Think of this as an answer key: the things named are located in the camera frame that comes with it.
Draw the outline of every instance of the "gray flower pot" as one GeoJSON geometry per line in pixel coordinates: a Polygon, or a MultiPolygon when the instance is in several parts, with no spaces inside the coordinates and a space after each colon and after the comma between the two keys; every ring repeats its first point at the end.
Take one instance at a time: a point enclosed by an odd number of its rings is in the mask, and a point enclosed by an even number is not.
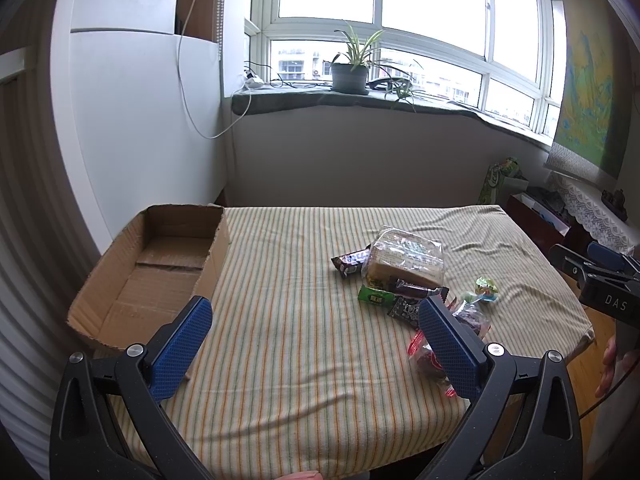
{"type": "Polygon", "coordinates": [[[346,63],[333,63],[331,65],[331,75],[334,83],[331,90],[343,94],[367,95],[367,75],[369,69],[364,65],[353,67],[346,63]]]}

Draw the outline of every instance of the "chocolate bar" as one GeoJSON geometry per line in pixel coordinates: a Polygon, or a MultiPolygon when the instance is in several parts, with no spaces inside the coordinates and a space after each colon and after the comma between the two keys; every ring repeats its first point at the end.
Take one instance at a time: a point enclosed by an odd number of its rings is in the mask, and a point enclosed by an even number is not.
{"type": "Polygon", "coordinates": [[[396,294],[401,294],[407,298],[423,300],[427,296],[433,295],[434,289],[414,285],[413,283],[406,282],[405,280],[396,280],[396,282],[391,285],[391,291],[396,294]]]}
{"type": "Polygon", "coordinates": [[[354,253],[334,256],[331,258],[332,264],[334,264],[335,268],[340,271],[340,275],[343,278],[351,276],[352,274],[360,271],[362,264],[369,257],[369,247],[370,246],[367,246],[365,249],[354,253]]]}

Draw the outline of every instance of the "green snack package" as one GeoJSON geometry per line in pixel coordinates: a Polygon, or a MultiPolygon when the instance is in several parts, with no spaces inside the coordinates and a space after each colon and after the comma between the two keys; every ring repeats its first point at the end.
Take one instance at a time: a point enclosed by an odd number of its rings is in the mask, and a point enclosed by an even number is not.
{"type": "Polygon", "coordinates": [[[366,285],[360,287],[358,299],[365,303],[371,303],[378,306],[392,307],[396,301],[396,295],[386,290],[377,290],[366,285]]]}

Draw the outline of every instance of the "black snack package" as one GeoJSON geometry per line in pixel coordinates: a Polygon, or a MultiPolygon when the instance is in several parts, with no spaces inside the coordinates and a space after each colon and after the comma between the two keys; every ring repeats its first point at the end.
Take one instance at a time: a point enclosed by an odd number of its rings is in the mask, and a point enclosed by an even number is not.
{"type": "Polygon", "coordinates": [[[396,296],[394,306],[387,313],[394,319],[407,322],[414,328],[418,328],[418,304],[422,300],[417,298],[405,298],[404,296],[396,296]]]}
{"type": "MultiPolygon", "coordinates": [[[[434,288],[430,290],[428,296],[435,296],[439,294],[442,301],[447,303],[447,296],[449,295],[449,289],[446,286],[440,288],[434,288]]],[[[399,319],[407,322],[416,330],[418,329],[418,305],[424,298],[406,298],[404,296],[396,295],[394,306],[387,313],[388,316],[394,319],[399,319]]]]}
{"type": "Polygon", "coordinates": [[[334,256],[333,258],[331,258],[331,262],[332,264],[334,264],[335,268],[340,271],[340,275],[343,278],[346,278],[351,274],[360,272],[362,264],[369,257],[370,247],[371,245],[368,245],[365,249],[356,251],[355,253],[343,254],[342,256],[334,256]]]}

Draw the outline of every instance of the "plastic bag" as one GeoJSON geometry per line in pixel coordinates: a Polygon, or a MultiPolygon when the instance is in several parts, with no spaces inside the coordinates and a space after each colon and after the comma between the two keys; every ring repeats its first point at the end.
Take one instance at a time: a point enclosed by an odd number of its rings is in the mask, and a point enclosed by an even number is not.
{"type": "Polygon", "coordinates": [[[480,301],[482,300],[479,298],[471,302],[462,300],[452,314],[460,323],[469,325],[476,335],[482,339],[489,332],[491,322],[484,312],[480,310],[480,301]]]}
{"type": "Polygon", "coordinates": [[[398,280],[425,288],[444,282],[442,244],[394,227],[385,227],[371,244],[362,266],[368,286],[390,290],[398,280]]]}
{"type": "MultiPolygon", "coordinates": [[[[479,300],[471,303],[461,301],[452,314],[460,323],[469,325],[479,338],[483,338],[491,328],[488,317],[479,308],[479,300]]],[[[420,373],[440,380],[445,394],[448,397],[452,396],[450,395],[452,387],[446,380],[446,374],[421,330],[418,330],[411,339],[406,353],[409,361],[414,363],[420,373]]]]}

